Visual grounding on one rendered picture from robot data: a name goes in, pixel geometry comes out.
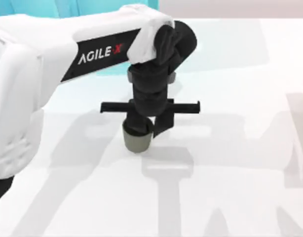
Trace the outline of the grey cup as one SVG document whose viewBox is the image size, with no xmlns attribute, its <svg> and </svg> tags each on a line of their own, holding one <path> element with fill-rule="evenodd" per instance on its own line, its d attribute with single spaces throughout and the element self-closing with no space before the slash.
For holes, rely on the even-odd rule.
<svg viewBox="0 0 303 237">
<path fill-rule="evenodd" d="M 147 119 L 147 132 L 140 134 L 138 132 L 132 131 L 126 124 L 126 120 L 122 123 L 123 139 L 126 148 L 133 153 L 145 152 L 152 140 L 153 135 L 153 123 L 150 119 Z"/>
</svg>

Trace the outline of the light blue rack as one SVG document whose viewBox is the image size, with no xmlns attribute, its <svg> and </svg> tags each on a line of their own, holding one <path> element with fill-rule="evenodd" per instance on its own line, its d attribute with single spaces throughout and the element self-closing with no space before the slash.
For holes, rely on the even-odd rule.
<svg viewBox="0 0 303 237">
<path fill-rule="evenodd" d="M 127 4 L 145 4 L 159 9 L 159 0 L 0 0 L 0 16 L 27 14 L 68 18 L 115 11 Z"/>
</svg>

